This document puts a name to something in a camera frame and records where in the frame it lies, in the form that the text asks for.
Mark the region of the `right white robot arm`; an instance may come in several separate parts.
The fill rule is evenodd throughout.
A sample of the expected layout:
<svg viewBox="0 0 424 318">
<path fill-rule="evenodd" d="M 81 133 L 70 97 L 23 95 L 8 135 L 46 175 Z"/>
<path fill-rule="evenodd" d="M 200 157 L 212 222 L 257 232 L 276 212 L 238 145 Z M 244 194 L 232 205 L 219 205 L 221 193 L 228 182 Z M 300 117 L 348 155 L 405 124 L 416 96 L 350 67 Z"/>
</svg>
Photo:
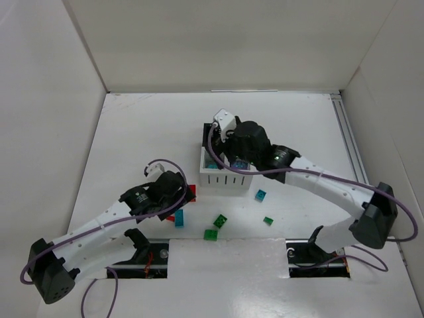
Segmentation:
<svg viewBox="0 0 424 318">
<path fill-rule="evenodd" d="M 392 187 L 377 187 L 330 175 L 298 151 L 272 144 L 263 127 L 242 122 L 228 112 L 214 116 L 207 147 L 218 159 L 237 159 L 252 164 L 256 175 L 311 192 L 346 211 L 350 216 L 334 225 L 317 227 L 308 243 L 326 253 L 360 243 L 373 249 L 384 247 L 398 210 Z"/>
</svg>

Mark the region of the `small teal lego brick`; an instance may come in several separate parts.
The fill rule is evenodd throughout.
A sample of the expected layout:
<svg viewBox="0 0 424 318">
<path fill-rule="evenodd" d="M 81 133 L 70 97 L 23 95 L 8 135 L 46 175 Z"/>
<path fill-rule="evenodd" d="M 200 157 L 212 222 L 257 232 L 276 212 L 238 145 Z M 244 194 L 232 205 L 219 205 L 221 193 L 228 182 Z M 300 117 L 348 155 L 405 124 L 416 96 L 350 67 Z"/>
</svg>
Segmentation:
<svg viewBox="0 0 424 318">
<path fill-rule="evenodd" d="M 255 195 L 255 200 L 263 202 L 265 197 L 266 197 L 266 192 L 259 189 Z"/>
</svg>

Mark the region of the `dark green lego brick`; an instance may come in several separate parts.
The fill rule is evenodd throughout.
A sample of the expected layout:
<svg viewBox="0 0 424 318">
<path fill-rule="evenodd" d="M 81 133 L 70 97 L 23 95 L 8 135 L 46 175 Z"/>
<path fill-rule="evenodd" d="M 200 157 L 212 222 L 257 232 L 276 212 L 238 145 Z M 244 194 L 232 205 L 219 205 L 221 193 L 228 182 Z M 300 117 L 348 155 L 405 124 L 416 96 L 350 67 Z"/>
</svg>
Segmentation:
<svg viewBox="0 0 424 318">
<path fill-rule="evenodd" d="M 227 218 L 224 216 L 224 215 L 222 215 L 222 214 L 220 214 L 216 219 L 215 219 L 215 221 L 213 222 L 213 225 L 215 226 L 215 227 L 217 227 L 218 229 L 220 229 L 225 223 L 227 222 Z"/>
</svg>

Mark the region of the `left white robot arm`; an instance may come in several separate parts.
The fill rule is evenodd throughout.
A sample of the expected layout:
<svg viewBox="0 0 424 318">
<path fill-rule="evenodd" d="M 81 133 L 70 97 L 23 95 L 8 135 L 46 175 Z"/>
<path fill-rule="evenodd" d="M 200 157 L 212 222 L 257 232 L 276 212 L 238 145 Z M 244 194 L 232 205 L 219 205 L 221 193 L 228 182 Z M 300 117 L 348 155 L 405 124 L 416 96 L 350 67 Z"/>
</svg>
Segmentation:
<svg viewBox="0 0 424 318">
<path fill-rule="evenodd" d="M 163 221 L 196 198 L 179 172 L 162 172 L 137 185 L 98 217 L 68 234 L 30 247 L 26 272 L 46 304 L 68 295 L 85 277 L 115 263 L 140 262 L 150 242 L 138 225 L 150 217 Z"/>
</svg>

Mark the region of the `teal long lego brick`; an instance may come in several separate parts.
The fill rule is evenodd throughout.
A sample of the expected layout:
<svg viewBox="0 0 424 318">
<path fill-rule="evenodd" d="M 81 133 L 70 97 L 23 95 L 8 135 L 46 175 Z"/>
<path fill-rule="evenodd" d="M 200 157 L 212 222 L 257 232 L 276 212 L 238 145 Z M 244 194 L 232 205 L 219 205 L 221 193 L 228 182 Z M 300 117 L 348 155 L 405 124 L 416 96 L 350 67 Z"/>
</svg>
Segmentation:
<svg viewBox="0 0 424 318">
<path fill-rule="evenodd" d="M 174 213 L 175 217 L 175 228 L 183 228 L 184 227 L 184 210 L 179 209 Z"/>
</svg>

